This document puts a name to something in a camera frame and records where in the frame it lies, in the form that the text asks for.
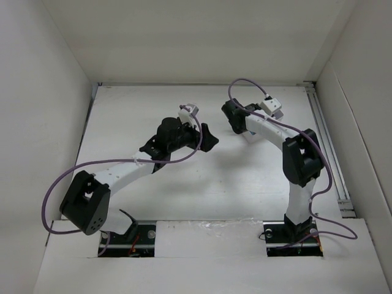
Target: purple cable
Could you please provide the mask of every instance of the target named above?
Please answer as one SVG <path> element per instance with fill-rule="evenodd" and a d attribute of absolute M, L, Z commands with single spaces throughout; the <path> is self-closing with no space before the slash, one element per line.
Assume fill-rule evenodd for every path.
<path fill-rule="evenodd" d="M 180 105 L 179 106 L 181 109 L 185 109 L 187 111 L 189 111 L 188 108 L 186 108 L 186 106 Z M 53 189 L 57 186 L 57 184 L 64 179 L 67 175 L 69 175 L 70 173 L 74 172 L 75 170 L 77 170 L 78 168 L 81 167 L 85 167 L 87 165 L 95 165 L 95 164 L 108 164 L 108 163 L 113 163 L 113 162 L 144 162 L 144 163 L 152 163 L 152 164 L 178 164 L 180 162 L 183 162 L 185 160 L 187 160 L 188 158 L 192 157 L 202 146 L 202 142 L 203 142 L 203 131 L 202 131 L 202 126 L 200 125 L 200 122 L 198 121 L 198 119 L 196 118 L 196 116 L 191 114 L 191 117 L 195 120 L 197 128 L 199 130 L 200 133 L 200 140 L 196 146 L 196 148 L 187 156 L 180 158 L 180 159 L 176 159 L 176 160 L 169 160 L 169 161 L 165 161 L 165 160 L 149 160 L 149 159 L 105 159 L 105 160 L 95 160 L 95 161 L 89 161 L 89 162 L 83 162 L 82 164 L 78 164 L 74 167 L 71 167 L 70 169 L 66 170 L 63 174 L 61 174 L 57 179 L 55 179 L 55 181 L 53 182 L 53 184 L 49 187 L 49 189 L 47 190 L 47 193 L 45 194 L 43 201 L 42 201 L 42 207 L 41 207 L 41 221 L 43 224 L 43 227 L 46 229 L 46 231 L 48 231 L 49 233 L 55 234 L 55 235 L 66 235 L 66 234 L 73 234 L 73 233 L 78 233 L 81 232 L 81 230 L 71 230 L 71 231 L 56 231 L 53 230 L 52 228 L 49 227 L 48 222 L 47 222 L 47 218 L 46 218 L 46 208 L 47 208 L 47 203 L 48 203 L 48 199 L 50 194 L 52 193 Z"/>
<path fill-rule="evenodd" d="M 105 233 L 106 233 L 106 235 L 108 235 L 108 239 L 106 241 L 105 247 L 98 253 L 98 256 L 101 256 L 102 254 L 104 254 L 110 244 L 110 232 L 105 232 Z"/>
<path fill-rule="evenodd" d="M 247 79 L 247 78 L 237 78 L 236 80 L 232 81 L 232 82 L 230 83 L 230 85 L 228 86 L 228 91 L 227 91 L 227 92 L 228 92 L 228 97 L 230 98 L 230 100 L 231 100 L 238 108 L 244 110 L 244 111 L 247 112 L 247 113 L 250 113 L 250 114 L 252 114 L 252 115 L 258 116 L 259 118 L 265 119 L 265 116 L 264 116 L 264 115 L 261 115 L 260 113 L 257 113 L 257 112 L 254 112 L 254 111 L 247 110 L 247 109 L 245 109 L 244 107 L 242 107 L 240 104 L 238 104 L 238 103 L 235 102 L 235 100 L 234 100 L 233 97 L 232 97 L 232 87 L 233 87 L 233 85 L 234 85 L 237 81 L 246 81 L 246 82 L 248 82 L 248 83 L 251 83 L 251 84 L 253 84 L 254 86 L 258 87 L 258 89 L 260 89 L 265 95 L 267 95 L 267 92 L 266 92 L 260 85 L 258 85 L 256 82 L 254 82 L 254 81 L 252 81 L 252 80 L 249 80 L 249 79 Z M 315 149 L 315 150 L 317 151 L 317 153 L 320 155 L 320 158 L 321 158 L 321 160 L 322 160 L 322 162 L 323 162 L 323 164 L 324 164 L 324 166 L 325 166 L 325 168 L 326 168 L 326 172 L 327 172 L 327 174 L 328 174 L 328 186 L 327 186 L 324 190 L 319 191 L 319 192 L 317 192 L 317 193 L 315 193 L 315 194 L 312 195 L 312 197 L 311 197 L 311 199 L 310 199 L 310 202 L 309 202 L 309 212 L 310 212 L 311 216 L 314 217 L 315 219 L 320 219 L 321 221 L 325 221 L 325 222 L 329 222 L 329 223 L 331 223 L 331 224 L 339 225 L 339 226 L 341 226 L 342 228 L 345 228 L 346 230 L 348 230 L 350 233 L 353 234 L 353 236 L 346 236 L 346 235 L 342 235 L 342 234 L 334 233 L 334 232 L 329 232 L 329 231 L 316 231 L 316 232 L 314 232 L 314 233 L 311 233 L 311 234 L 305 236 L 304 238 L 302 238 L 301 240 L 299 240 L 299 241 L 297 241 L 297 242 L 295 242 L 295 243 L 287 244 L 287 245 L 282 246 L 282 247 L 279 247 L 279 248 L 280 248 L 280 249 L 285 249 L 285 248 L 292 247 L 292 246 L 294 246 L 294 245 L 296 245 L 296 244 L 302 243 L 304 240 L 306 240 L 306 239 L 308 239 L 308 238 L 310 238 L 310 237 L 317 236 L 317 235 L 319 235 L 319 234 L 329 234 L 329 235 L 334 235 L 334 236 L 338 236 L 338 237 L 342 237 L 342 238 L 346 238 L 346 239 L 353 239 L 353 240 L 358 239 L 358 235 L 357 235 L 351 228 L 349 228 L 348 226 L 346 226 L 346 225 L 344 225 L 344 224 L 341 224 L 340 222 L 336 222 L 335 220 L 325 219 L 325 218 L 323 218 L 323 217 L 316 216 L 316 215 L 313 213 L 313 211 L 312 211 L 313 199 L 314 199 L 316 196 L 318 196 L 318 195 L 327 193 L 327 192 L 332 188 L 332 184 L 333 184 L 333 176 L 332 176 L 332 172 L 331 172 L 330 165 L 328 164 L 328 162 L 327 162 L 327 160 L 326 160 L 324 154 L 322 153 L 321 149 L 317 146 L 317 144 L 315 143 L 315 141 L 313 141 L 311 137 L 309 137 L 309 136 L 308 136 L 307 134 L 305 134 L 302 130 L 297 129 L 296 127 L 289 126 L 288 124 L 284 124 L 284 123 L 282 123 L 282 122 L 280 122 L 280 121 L 276 121 L 275 119 L 271 119 L 271 118 L 268 118 L 268 117 L 267 117 L 267 120 L 268 120 L 269 122 L 273 123 L 273 124 L 277 124 L 278 126 L 285 127 L 285 128 L 287 128 L 287 129 L 290 129 L 290 130 L 294 130 L 295 132 L 301 134 L 305 139 L 307 139 L 307 140 L 309 141 L 309 143 L 314 147 L 314 149 Z"/>

